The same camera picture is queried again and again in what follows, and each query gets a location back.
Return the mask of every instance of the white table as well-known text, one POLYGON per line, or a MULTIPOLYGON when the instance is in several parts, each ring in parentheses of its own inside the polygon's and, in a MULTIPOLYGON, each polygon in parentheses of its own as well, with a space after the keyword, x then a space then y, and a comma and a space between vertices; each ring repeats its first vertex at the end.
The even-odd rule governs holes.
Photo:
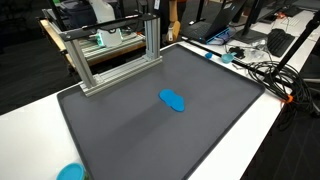
MULTIPOLYGON (((312 16, 310 12, 299 14, 295 18, 301 19, 300 23, 296 27, 289 27, 288 32, 298 35, 312 16)), ((285 28, 280 24, 281 21, 278 20, 274 27, 285 28)), ((258 23, 254 29, 268 33, 271 25, 258 23)), ((315 32, 317 34, 307 40, 289 62, 297 70, 302 68, 319 38, 319 29, 315 32)), ((206 53, 185 42, 181 44, 201 55, 206 53)), ((206 47, 224 53, 223 47, 206 47)), ((246 75, 244 70, 236 70, 231 64, 222 64, 217 57, 212 60, 246 75)), ((81 162, 56 94, 0 116, 0 179, 54 180, 65 165, 81 162)), ((223 137, 190 179, 239 179, 280 110, 280 101, 269 92, 264 93, 223 137)))

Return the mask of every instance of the desk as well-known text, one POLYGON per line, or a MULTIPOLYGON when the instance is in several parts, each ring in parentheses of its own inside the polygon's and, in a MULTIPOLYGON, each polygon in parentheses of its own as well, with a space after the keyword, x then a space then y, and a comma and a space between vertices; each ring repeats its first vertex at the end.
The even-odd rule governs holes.
MULTIPOLYGON (((312 13, 309 12, 298 15, 297 18, 301 21, 296 27, 289 28, 289 33, 301 33, 311 17, 312 13)), ((275 27, 282 27, 280 22, 281 20, 278 20, 275 27)), ((254 29, 268 33, 271 25, 259 23, 254 29)), ((289 62, 297 70, 303 66, 319 34, 312 38, 314 39, 303 44, 289 62)), ((181 45, 200 55, 206 53, 185 42, 181 42, 181 45)), ((223 47, 207 47, 224 52, 223 47)), ((243 76, 246 75, 244 70, 236 70, 231 64, 222 64, 217 57, 212 60, 243 76)), ((65 165, 81 162, 56 94, 0 116, 0 179, 54 180, 65 165)), ((239 179, 280 110, 280 101, 265 92, 223 137, 190 179, 239 179)))
MULTIPOLYGON (((60 36, 58 35, 58 33, 49 25, 49 21, 48 20, 40 20, 39 23, 40 23, 40 26, 43 27, 45 32, 50 36, 52 41, 57 45, 59 51, 66 50, 66 47, 65 47, 63 41, 61 40, 60 36)), ((120 51, 115 51, 114 53, 108 54, 108 56, 103 56, 103 57, 97 58, 94 61, 88 61, 88 64, 89 64, 89 66, 92 66, 92 65, 98 64, 100 62, 107 61, 107 60, 110 60, 110 59, 115 58, 117 56, 126 54, 128 52, 132 52, 132 51, 137 50, 142 47, 145 47, 145 43, 141 41, 137 45, 130 46, 130 47, 123 49, 123 50, 120 50, 120 51)), ((69 54, 65 55, 65 59, 69 62, 69 64, 74 69, 76 68, 76 66, 74 65, 73 60, 69 54)))

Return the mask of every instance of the gray surface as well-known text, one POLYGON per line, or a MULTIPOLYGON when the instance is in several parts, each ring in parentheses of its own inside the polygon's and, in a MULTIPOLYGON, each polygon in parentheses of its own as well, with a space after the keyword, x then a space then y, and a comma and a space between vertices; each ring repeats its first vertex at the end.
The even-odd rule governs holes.
POLYGON ((188 177, 264 91, 180 46, 166 50, 163 59, 162 64, 90 98, 79 87, 58 95, 91 178, 188 177), (164 88, 184 97, 183 113, 159 99, 164 88))
POLYGON ((320 10, 320 0, 299 0, 293 5, 306 9, 320 10))

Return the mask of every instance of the floor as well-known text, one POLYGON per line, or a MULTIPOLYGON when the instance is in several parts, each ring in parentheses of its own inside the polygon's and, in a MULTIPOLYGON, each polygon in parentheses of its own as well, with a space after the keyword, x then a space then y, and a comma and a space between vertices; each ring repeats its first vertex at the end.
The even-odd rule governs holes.
MULTIPOLYGON (((195 19, 197 7, 197 1, 188 1, 185 12, 188 16, 184 16, 182 26, 195 19)), ((217 13, 220 7, 215 7, 214 11, 212 8, 211 6, 204 8, 204 17, 217 13)), ((30 41, 30 35, 16 38, 16 43, 4 48, 5 53, 0 55, 0 114, 32 103, 78 82, 77 77, 69 75, 65 61, 55 46, 43 38, 40 31, 33 29, 32 33, 35 40, 30 41)), ((316 47, 313 52, 314 55, 310 56, 302 69, 306 76, 320 74, 320 59, 316 56, 320 55, 320 48, 316 47)), ((101 72, 118 65, 119 62, 114 63, 93 69, 101 72)), ((320 89, 317 84, 311 86, 320 89)), ((308 113, 299 112, 292 125, 284 132, 277 130, 276 121, 242 179, 319 179, 319 120, 312 118, 308 113)))

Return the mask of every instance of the metal extrusion frame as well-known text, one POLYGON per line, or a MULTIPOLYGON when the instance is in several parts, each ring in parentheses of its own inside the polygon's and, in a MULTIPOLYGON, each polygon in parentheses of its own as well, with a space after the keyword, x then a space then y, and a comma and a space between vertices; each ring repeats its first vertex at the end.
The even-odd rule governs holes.
POLYGON ((88 62, 81 50, 78 39, 65 40, 62 38, 68 32, 59 33, 60 37, 70 54, 82 82, 79 83, 86 96, 94 95, 116 83, 130 78, 146 69, 149 69, 162 62, 160 56, 160 18, 155 15, 148 14, 152 17, 145 19, 146 33, 146 55, 133 60, 129 63, 121 65, 101 74, 92 75, 88 62))

